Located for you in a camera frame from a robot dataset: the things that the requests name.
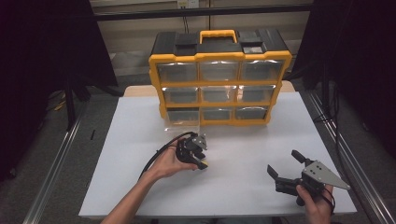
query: carrying handle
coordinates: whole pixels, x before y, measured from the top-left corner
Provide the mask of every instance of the carrying handle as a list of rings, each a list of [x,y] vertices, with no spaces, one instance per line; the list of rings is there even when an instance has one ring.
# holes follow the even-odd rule
[[[201,31],[199,36],[199,43],[202,44],[204,38],[210,37],[232,37],[233,42],[236,43],[236,35],[234,30]]]

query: metal bracket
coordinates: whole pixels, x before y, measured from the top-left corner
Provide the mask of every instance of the metal bracket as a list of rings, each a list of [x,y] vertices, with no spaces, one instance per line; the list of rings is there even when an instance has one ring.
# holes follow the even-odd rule
[[[350,189],[350,186],[333,173],[320,161],[314,161],[303,169],[303,173],[317,180],[319,183],[328,184],[340,189]]]
[[[200,147],[201,149],[207,150],[205,134],[201,134],[201,135],[198,135],[198,136],[192,138],[192,142],[195,145],[197,145],[198,147]]]

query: gray floor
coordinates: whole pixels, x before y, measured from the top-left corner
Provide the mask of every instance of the gray floor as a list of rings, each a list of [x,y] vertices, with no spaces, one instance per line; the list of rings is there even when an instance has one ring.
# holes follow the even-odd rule
[[[148,84],[147,75],[118,77],[123,91],[126,86]],[[294,87],[300,92],[312,118],[318,116],[309,92],[303,90],[300,80],[293,80]],[[65,155],[62,171],[51,189],[50,196],[44,202],[44,210],[37,218],[39,223],[99,223],[78,216],[79,208],[88,189],[97,159],[100,155],[106,134],[117,106],[118,98],[105,92],[90,89],[92,98],[87,104],[78,103],[78,108],[85,106],[76,136]],[[60,99],[49,102],[49,107],[57,105]],[[393,159],[375,138],[366,130],[359,115],[340,96],[339,129],[359,161],[362,170],[372,181],[373,186],[384,199],[389,211],[396,211],[396,160]],[[46,174],[64,141],[67,115],[65,107],[59,111],[50,110],[43,125],[24,155],[18,167],[15,179],[0,183],[0,223],[22,223],[35,201]],[[341,167],[334,149],[334,142],[323,123],[316,124],[323,142],[332,155],[337,167]],[[346,170],[339,172],[350,177],[354,190],[349,193],[358,213],[335,216],[333,221],[342,223],[380,223],[371,205],[366,199],[354,175],[345,165]],[[285,217],[284,223],[304,223],[304,217]]]

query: clear plastic drawer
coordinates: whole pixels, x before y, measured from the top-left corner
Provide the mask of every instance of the clear plastic drawer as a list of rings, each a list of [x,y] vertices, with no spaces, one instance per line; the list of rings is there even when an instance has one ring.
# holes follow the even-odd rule
[[[274,93],[275,85],[239,86],[238,102],[268,102]]]
[[[226,120],[231,119],[233,109],[231,107],[203,107],[204,120]]]
[[[242,80],[277,80],[282,60],[255,60],[242,63]]]
[[[198,107],[182,107],[168,108],[169,125],[199,125],[199,108]]]
[[[200,62],[201,79],[206,81],[236,80],[238,61]]]
[[[163,97],[168,104],[198,103],[198,88],[163,88]]]
[[[244,106],[235,109],[236,119],[265,119],[268,106]]]
[[[232,102],[235,91],[236,86],[201,87],[202,101],[209,103]]]
[[[196,63],[158,63],[161,82],[189,82],[197,80]]]

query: wall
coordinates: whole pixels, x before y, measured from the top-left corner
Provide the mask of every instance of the wall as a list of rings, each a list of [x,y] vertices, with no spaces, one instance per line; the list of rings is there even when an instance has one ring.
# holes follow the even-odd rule
[[[92,1],[98,6],[102,0]],[[248,7],[285,4],[306,4],[312,0],[200,0],[200,7]],[[145,11],[175,9],[177,1],[150,4],[115,5],[93,7],[95,13],[120,11]],[[255,30],[263,27],[275,27],[295,54],[303,38],[309,12],[263,13],[250,15],[188,17],[189,30],[235,29]],[[99,21],[98,22],[109,53],[124,51],[151,51],[155,36],[159,32],[178,31],[184,33],[182,18],[144,19],[135,21]]]

